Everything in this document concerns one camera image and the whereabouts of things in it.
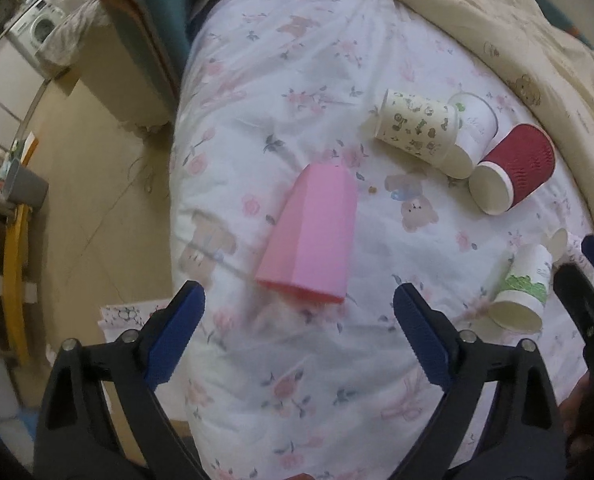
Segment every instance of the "washing machine door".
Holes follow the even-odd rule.
[[[47,14],[42,14],[34,20],[32,30],[30,31],[31,40],[34,46],[39,48],[41,44],[46,41],[46,38],[48,38],[55,27],[57,27],[57,24]]]

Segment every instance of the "gray cup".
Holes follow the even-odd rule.
[[[43,205],[48,193],[48,182],[22,166],[19,160],[14,158],[10,163],[1,193],[9,202],[26,204],[37,210]]]

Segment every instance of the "washing machine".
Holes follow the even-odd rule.
[[[43,66],[37,58],[37,51],[50,33],[66,19],[66,13],[55,6],[51,0],[37,0],[25,10],[8,31],[8,39],[16,49],[46,79],[57,73]]]

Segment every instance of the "chair leg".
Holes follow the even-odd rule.
[[[13,349],[21,365],[25,365],[30,360],[24,323],[24,280],[22,277],[22,268],[26,260],[29,216],[30,208],[27,205],[17,207],[16,218],[6,228],[4,244],[4,290],[2,296],[4,318],[10,348]]]

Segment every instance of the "cup with green design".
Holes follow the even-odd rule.
[[[490,306],[491,319],[513,332],[539,332],[551,273],[552,254],[547,248],[540,244],[520,246]]]

